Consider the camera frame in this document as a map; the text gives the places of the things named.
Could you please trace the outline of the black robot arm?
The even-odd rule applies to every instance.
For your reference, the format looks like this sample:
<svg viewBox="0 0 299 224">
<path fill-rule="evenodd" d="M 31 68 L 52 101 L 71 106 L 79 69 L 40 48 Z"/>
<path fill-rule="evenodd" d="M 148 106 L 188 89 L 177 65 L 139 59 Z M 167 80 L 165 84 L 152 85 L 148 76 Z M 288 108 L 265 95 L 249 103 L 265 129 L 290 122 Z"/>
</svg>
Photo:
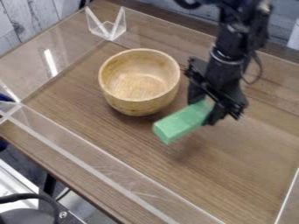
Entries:
<svg viewBox="0 0 299 224">
<path fill-rule="evenodd" d="M 248 99 L 240 84 L 252 82 L 244 74 L 251 62 L 260 63 L 257 50 L 268 39 L 271 0 L 173 0 L 185 10 L 204 4 L 219 8 L 219 36 L 209 50 L 209 61 L 200 66 L 196 57 L 188 58 L 185 76 L 189 79 L 187 101 L 192 105 L 209 97 L 215 104 L 203 123 L 215 125 L 227 116 L 240 118 Z"/>
</svg>

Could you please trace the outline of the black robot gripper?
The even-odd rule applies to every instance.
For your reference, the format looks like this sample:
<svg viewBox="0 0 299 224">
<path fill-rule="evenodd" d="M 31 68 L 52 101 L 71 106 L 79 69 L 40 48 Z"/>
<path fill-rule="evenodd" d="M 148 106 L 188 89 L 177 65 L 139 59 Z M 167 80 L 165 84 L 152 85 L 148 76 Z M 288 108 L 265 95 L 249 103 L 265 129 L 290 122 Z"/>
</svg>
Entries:
<svg viewBox="0 0 299 224">
<path fill-rule="evenodd" d="M 216 122 L 232 116 L 237 120 L 248 106 L 248 99 L 240 89 L 240 68 L 197 57 L 188 58 L 184 74 L 189 80 L 188 104 L 195 104 L 207 96 L 215 101 L 203 125 L 213 126 Z"/>
</svg>

